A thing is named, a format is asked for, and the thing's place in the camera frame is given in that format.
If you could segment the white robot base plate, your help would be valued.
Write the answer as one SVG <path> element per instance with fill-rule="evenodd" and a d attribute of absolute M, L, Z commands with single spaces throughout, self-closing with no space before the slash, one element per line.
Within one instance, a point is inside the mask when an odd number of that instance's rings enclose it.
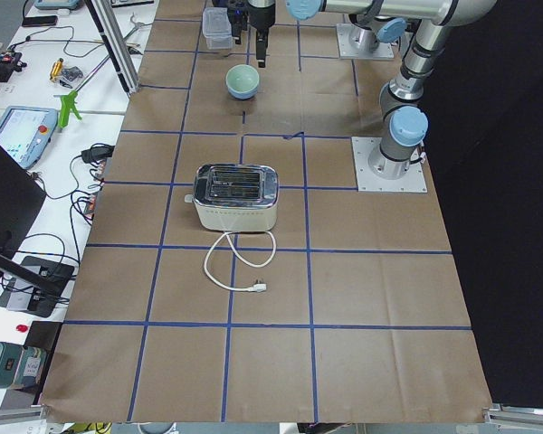
<path fill-rule="evenodd" d="M 380 137 L 352 137 L 357 189 L 361 193 L 427 193 L 418 152 L 404 162 L 381 154 Z"/>
<path fill-rule="evenodd" d="M 379 42 L 376 35 L 354 24 L 337 24 L 340 59 L 392 61 L 395 57 L 390 43 Z"/>

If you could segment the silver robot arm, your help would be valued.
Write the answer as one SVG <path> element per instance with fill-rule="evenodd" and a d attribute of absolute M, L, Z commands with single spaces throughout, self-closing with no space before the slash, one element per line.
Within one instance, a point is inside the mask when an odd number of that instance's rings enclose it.
<path fill-rule="evenodd" d="M 383 86 L 379 104 L 384 135 L 371 152 L 368 165 L 375 175 L 395 180 L 405 175 L 414 150 L 422 144 L 428 119 L 417 104 L 424 81 L 433 72 L 453 27 L 471 24 L 486 15 L 493 1 L 288 1 L 287 10 L 298 21 L 318 13 L 347 14 L 352 23 L 375 33 L 385 30 L 380 19 L 418 20 L 420 23 L 397 75 Z"/>
<path fill-rule="evenodd" d="M 374 51 L 380 43 L 392 43 L 405 32 L 407 21 L 401 17 L 377 16 L 369 22 L 361 22 L 360 15 L 348 16 L 352 31 L 348 40 L 360 49 Z"/>

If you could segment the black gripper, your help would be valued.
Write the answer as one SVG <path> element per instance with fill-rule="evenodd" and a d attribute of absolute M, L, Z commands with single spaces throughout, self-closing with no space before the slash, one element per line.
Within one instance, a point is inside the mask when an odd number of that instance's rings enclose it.
<path fill-rule="evenodd" d="M 276 4 L 274 0 L 226 1 L 213 0 L 212 5 L 227 10 L 231 24 L 233 42 L 242 44 L 242 32 L 250 24 L 256 30 L 256 60 L 259 68 L 266 67 L 269 30 L 275 25 Z"/>

